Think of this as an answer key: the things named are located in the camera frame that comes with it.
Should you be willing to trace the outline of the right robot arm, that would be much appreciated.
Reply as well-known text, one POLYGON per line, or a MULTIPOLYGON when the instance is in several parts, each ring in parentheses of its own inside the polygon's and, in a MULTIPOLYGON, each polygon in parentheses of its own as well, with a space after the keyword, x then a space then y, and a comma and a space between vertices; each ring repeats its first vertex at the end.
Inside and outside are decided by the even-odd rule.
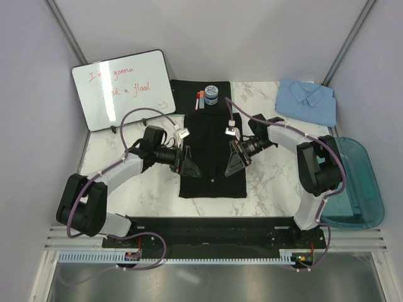
POLYGON ((319 225, 328 198, 339 185, 346 183, 338 146, 334 137, 313 137, 284 122, 281 118, 264 119, 252 116, 249 127, 254 135, 243 142, 236 122, 231 119, 225 134, 229 142, 230 156, 224 172, 229 177, 252 164, 252 157, 271 146, 282 146, 297 156, 298 179, 303 188, 301 201, 293 216, 295 228, 288 232, 294 247, 304 247, 311 240, 309 230, 319 225))

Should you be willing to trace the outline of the black long sleeve shirt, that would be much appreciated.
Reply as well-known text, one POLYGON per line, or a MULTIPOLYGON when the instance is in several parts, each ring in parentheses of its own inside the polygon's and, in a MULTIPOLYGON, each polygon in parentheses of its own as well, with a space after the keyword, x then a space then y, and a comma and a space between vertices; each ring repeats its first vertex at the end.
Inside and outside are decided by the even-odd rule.
POLYGON ((184 139, 184 145, 190 148, 191 158, 201 171, 201 177, 182 177, 179 197, 247 197, 244 170, 225 176, 230 157, 231 137, 225 134, 229 118, 226 111, 198 111, 185 116, 184 126, 190 135, 184 139))

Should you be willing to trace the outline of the blue shirt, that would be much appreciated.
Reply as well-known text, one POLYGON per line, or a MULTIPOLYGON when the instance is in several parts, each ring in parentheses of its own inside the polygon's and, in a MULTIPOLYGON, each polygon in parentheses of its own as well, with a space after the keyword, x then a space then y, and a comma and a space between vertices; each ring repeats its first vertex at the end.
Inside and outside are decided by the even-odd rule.
POLYGON ((312 82, 280 81, 275 109, 294 120, 327 127, 337 124, 334 90, 312 82))

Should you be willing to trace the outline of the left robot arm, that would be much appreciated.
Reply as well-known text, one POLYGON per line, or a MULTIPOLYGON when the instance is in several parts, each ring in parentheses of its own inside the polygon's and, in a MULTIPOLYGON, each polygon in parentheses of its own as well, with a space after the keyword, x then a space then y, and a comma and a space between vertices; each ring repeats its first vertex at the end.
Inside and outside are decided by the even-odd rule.
POLYGON ((129 179, 145 172, 154 164, 166 164, 173 173, 185 177, 201 177, 202 173, 191 158, 190 148, 180 144, 170 148, 162 144, 163 128, 147 126, 138 139, 116 163, 93 176, 71 175, 64 188, 56 220, 79 235, 93 237, 109 235, 124 247, 133 247, 138 232, 131 228, 130 218, 107 212, 107 199, 115 189, 129 179))

